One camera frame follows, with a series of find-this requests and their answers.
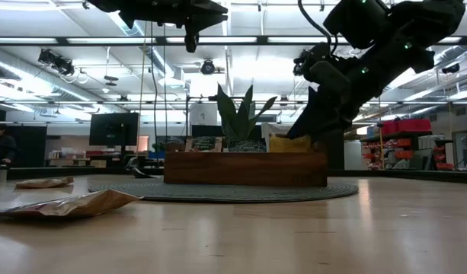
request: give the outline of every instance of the yellow object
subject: yellow object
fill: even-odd
[[[270,136],[270,152],[313,152],[311,137],[305,135],[297,139],[288,139],[278,135]]]

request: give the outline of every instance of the person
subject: person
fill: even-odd
[[[16,155],[16,142],[14,138],[6,135],[6,125],[0,124],[0,164],[11,164]]]

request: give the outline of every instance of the round gray rug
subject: round gray rug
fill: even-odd
[[[89,191],[118,190],[144,200],[170,202],[301,202],[330,199],[358,192],[346,183],[329,183],[327,187],[268,187],[166,184],[161,179],[130,183],[93,185]]]

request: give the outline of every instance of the wooden planter box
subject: wooden planter box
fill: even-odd
[[[314,153],[167,152],[164,182],[326,186],[327,157]]]

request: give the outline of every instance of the snake plant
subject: snake plant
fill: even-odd
[[[229,142],[247,140],[250,132],[255,127],[255,123],[258,121],[258,117],[269,110],[277,99],[277,96],[269,99],[264,107],[262,107],[260,113],[255,114],[255,101],[252,101],[253,93],[254,86],[250,86],[237,112],[233,100],[223,92],[223,89],[218,84],[216,98],[218,111],[221,116],[223,133]]]

